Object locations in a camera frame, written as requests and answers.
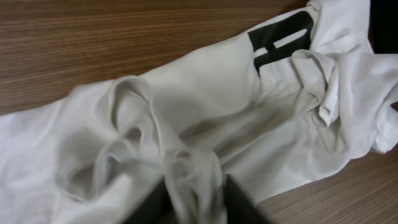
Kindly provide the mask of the white t-shirt black print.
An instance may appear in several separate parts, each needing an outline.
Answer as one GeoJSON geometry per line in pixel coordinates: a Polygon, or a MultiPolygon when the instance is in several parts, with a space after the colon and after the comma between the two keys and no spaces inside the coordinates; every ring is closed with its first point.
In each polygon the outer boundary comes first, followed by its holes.
{"type": "Polygon", "coordinates": [[[257,201],[397,143],[397,55],[369,1],[310,1],[139,76],[1,117],[2,223],[117,223],[164,181],[180,223],[225,223],[224,179],[257,201]]]}

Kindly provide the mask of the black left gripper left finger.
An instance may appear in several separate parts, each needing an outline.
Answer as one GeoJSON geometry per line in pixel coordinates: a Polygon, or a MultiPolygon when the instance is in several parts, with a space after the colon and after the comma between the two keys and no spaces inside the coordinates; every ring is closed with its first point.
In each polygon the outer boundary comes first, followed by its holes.
{"type": "Polygon", "coordinates": [[[123,221],[123,224],[175,223],[177,223],[177,220],[164,180],[161,180],[123,221]]]}

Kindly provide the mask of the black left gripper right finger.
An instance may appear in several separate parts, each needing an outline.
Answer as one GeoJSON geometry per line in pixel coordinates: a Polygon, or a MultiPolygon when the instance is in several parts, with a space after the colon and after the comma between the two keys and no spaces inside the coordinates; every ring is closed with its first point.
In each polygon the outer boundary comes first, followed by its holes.
{"type": "Polygon", "coordinates": [[[230,175],[226,176],[223,194],[227,224],[271,224],[259,213],[230,175]]]}

